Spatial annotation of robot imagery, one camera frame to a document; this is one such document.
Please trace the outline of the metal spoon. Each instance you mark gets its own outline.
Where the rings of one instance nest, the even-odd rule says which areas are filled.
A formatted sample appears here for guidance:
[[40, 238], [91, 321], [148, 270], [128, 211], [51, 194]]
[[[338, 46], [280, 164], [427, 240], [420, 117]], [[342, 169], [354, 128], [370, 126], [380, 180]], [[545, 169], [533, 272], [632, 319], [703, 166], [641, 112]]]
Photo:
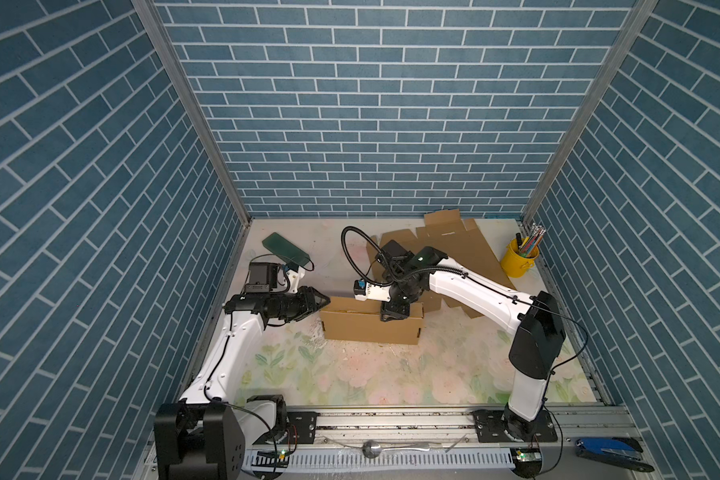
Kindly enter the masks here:
[[326, 443], [335, 444], [344, 448], [358, 450], [367, 459], [379, 458], [383, 453], [387, 452], [431, 452], [433, 450], [443, 450], [449, 452], [456, 446], [466, 441], [465, 437], [462, 437], [452, 444], [444, 446], [441, 443], [434, 442], [414, 442], [414, 443], [400, 443], [400, 442], [386, 442], [382, 443], [376, 440], [367, 440], [362, 445], [348, 444], [340, 442], [334, 439], [326, 439]]

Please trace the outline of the blue black pliers tool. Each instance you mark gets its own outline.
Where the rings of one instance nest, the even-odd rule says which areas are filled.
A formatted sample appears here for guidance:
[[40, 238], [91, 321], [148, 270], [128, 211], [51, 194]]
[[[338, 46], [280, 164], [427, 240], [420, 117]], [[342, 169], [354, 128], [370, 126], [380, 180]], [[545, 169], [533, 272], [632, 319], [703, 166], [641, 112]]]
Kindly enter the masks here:
[[642, 473], [655, 471], [652, 465], [643, 461], [644, 450], [633, 438], [580, 438], [575, 447], [580, 458]]

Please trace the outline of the cardboard box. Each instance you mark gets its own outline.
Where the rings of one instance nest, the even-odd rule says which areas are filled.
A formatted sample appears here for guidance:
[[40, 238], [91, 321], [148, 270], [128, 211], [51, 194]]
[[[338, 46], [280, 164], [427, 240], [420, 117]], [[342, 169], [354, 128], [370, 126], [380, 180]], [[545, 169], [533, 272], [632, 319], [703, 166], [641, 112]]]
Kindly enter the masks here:
[[326, 340], [378, 344], [417, 345], [424, 320], [421, 303], [411, 305], [408, 318], [383, 322], [379, 301], [343, 297], [332, 297], [318, 314]]
[[390, 286], [382, 275], [381, 248], [395, 240], [417, 254], [426, 246], [447, 254], [429, 276], [429, 290], [418, 301], [424, 313], [436, 311], [442, 302], [462, 307], [471, 316], [485, 316], [501, 328], [514, 330], [525, 316], [527, 294], [517, 291], [499, 265], [476, 222], [464, 220], [457, 210], [443, 210], [425, 216], [425, 225], [415, 231], [398, 230], [381, 235], [368, 246], [372, 263], [368, 279], [379, 286]]

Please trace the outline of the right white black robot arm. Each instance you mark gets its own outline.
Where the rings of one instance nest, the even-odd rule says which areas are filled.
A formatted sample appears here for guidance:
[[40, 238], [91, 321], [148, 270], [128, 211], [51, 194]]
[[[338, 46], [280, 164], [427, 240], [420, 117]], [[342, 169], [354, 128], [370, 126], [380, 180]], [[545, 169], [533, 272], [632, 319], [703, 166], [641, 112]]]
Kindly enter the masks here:
[[384, 321], [401, 320], [426, 292], [454, 299], [494, 321], [511, 339], [514, 368], [502, 416], [507, 435], [530, 441], [547, 421], [541, 417], [552, 370], [566, 339], [557, 301], [545, 291], [532, 295], [467, 269], [446, 253], [425, 247], [413, 253], [391, 240], [378, 249], [383, 267], [380, 295]]

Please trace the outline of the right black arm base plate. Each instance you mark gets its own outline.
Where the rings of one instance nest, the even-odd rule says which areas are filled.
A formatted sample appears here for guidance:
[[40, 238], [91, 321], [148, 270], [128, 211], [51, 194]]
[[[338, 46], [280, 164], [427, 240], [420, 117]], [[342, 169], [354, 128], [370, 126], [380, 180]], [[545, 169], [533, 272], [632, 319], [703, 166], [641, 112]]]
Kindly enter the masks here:
[[470, 415], [480, 443], [544, 443], [558, 440], [555, 423], [545, 410], [541, 410], [531, 421], [513, 413], [508, 407], [478, 409]]

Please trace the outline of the yellow pen cup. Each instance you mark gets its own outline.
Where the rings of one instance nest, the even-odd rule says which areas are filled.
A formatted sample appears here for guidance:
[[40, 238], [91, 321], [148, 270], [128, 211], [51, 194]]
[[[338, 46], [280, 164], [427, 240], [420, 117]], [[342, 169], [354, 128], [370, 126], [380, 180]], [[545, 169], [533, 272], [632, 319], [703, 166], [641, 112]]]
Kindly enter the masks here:
[[539, 254], [539, 248], [535, 247], [527, 256], [521, 255], [517, 240], [513, 239], [500, 261], [501, 269], [510, 278], [520, 278], [534, 266]]

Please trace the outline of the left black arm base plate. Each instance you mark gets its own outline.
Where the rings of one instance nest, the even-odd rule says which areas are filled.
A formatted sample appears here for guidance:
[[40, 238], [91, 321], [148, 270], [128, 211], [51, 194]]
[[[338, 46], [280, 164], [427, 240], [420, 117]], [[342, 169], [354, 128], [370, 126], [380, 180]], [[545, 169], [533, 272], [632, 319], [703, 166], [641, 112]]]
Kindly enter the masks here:
[[315, 411], [293, 411], [278, 413], [274, 432], [278, 444], [293, 446], [307, 444], [315, 441], [317, 430], [317, 419], [319, 415]]

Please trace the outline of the green rectangular sponge block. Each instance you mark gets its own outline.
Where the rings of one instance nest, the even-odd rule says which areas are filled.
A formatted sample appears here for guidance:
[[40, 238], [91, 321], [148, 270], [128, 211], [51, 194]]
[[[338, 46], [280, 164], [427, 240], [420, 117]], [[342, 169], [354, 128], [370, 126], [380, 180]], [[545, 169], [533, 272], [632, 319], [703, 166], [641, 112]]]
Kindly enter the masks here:
[[297, 267], [307, 270], [313, 266], [310, 256], [279, 233], [267, 236], [262, 245], [274, 256], [280, 258], [290, 269]]

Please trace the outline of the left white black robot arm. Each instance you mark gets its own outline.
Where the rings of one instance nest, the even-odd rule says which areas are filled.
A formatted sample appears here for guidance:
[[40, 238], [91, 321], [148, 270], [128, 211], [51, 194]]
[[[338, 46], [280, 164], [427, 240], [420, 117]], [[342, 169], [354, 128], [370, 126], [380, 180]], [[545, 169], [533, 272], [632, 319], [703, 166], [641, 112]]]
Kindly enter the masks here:
[[154, 419], [161, 479], [277, 479], [295, 453], [299, 431], [281, 395], [233, 401], [264, 334], [299, 322], [330, 303], [301, 283], [306, 268], [251, 262], [243, 289], [223, 306], [221, 329], [189, 386]]

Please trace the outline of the pens in cup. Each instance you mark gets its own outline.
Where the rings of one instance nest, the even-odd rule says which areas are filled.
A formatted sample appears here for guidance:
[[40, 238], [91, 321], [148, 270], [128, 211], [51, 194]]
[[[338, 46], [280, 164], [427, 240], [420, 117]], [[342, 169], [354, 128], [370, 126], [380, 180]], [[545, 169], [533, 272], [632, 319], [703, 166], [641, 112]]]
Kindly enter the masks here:
[[540, 224], [533, 224], [530, 233], [523, 237], [520, 233], [515, 236], [517, 253], [523, 258], [535, 257], [534, 251], [543, 240], [547, 229]]

